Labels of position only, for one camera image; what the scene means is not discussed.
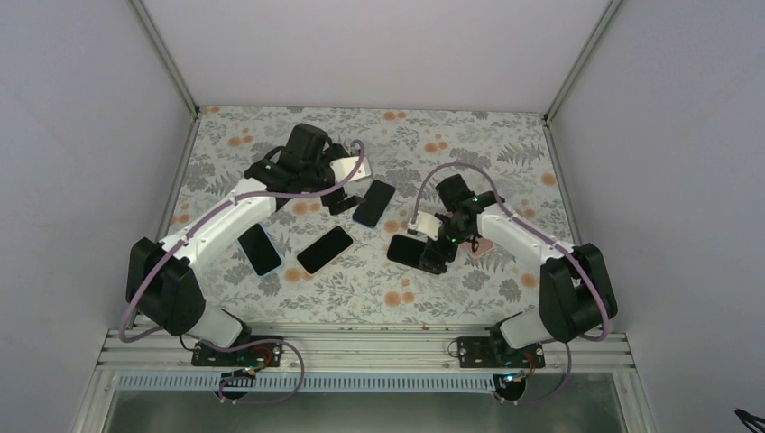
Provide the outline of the black smartphone from pink case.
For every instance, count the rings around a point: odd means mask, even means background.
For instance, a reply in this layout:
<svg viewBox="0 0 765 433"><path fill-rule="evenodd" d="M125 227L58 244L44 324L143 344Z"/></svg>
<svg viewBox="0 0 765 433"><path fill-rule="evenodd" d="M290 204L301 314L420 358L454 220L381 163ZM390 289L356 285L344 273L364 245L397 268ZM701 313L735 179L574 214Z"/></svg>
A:
<svg viewBox="0 0 765 433"><path fill-rule="evenodd" d="M364 227L375 228L390 204L395 187L380 180L373 180L361 203L352 215L352 220Z"/></svg>

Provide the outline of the pink phone case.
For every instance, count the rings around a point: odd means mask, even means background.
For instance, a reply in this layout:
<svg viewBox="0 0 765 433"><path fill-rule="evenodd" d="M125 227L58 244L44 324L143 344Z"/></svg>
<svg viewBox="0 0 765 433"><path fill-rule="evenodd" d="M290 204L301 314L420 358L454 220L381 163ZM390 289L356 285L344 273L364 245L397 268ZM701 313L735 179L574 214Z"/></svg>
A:
<svg viewBox="0 0 765 433"><path fill-rule="evenodd" d="M470 258L478 259L491 252L494 248L494 243L491 240L481 237L465 242L463 247Z"/></svg>

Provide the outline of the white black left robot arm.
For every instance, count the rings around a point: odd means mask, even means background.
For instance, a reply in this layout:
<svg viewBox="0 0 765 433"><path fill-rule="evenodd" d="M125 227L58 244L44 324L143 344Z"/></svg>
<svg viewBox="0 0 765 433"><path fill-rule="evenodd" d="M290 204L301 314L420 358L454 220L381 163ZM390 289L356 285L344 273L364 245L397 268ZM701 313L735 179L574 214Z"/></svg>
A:
<svg viewBox="0 0 765 433"><path fill-rule="evenodd" d="M119 339L133 343L149 335L126 333L140 313L154 323L151 333L193 336L225 363L243 363L251 353L249 327L206 300L198 273L289 201L322 198L370 175L362 141L344 146L316 126L297 124L285 145L254 162L211 209L159 241L144 237L133 245Z"/></svg>

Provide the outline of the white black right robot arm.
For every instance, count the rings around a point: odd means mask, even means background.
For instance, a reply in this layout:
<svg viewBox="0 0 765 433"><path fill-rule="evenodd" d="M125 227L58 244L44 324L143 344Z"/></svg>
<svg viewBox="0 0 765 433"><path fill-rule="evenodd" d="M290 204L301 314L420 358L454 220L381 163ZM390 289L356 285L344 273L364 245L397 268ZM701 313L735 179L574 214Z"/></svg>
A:
<svg viewBox="0 0 765 433"><path fill-rule="evenodd" d="M596 327L601 329L598 341L610 333L618 304L598 247L574 245L543 232L505 205L496 189L476 194L459 175L439 182L437 192L445 213L414 209L408 223L411 233L427 238L421 270L443 273L460 244L486 238L539 273L538 306L489 329L488 353L495 364L512 366L528 345L592 339Z"/></svg>

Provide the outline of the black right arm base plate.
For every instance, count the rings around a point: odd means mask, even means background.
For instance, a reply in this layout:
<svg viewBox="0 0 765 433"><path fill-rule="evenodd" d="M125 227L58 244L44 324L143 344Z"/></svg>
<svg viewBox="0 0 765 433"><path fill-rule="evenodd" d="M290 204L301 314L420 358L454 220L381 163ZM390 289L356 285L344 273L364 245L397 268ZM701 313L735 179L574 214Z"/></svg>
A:
<svg viewBox="0 0 765 433"><path fill-rule="evenodd" d="M461 336L456 344L456 359L463 369L521 369L546 366L540 344L511 348L501 338Z"/></svg>

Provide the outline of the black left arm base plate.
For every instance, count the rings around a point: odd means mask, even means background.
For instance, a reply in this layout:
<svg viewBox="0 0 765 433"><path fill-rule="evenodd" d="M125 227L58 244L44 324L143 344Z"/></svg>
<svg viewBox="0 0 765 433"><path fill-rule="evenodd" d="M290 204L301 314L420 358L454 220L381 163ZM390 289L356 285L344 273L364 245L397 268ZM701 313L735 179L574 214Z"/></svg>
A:
<svg viewBox="0 0 765 433"><path fill-rule="evenodd" d="M223 352L196 343L190 359L193 366L254 368L279 367L283 344L281 336L249 336L248 340L237 342L235 346L245 345L245 348L233 352Z"/></svg>

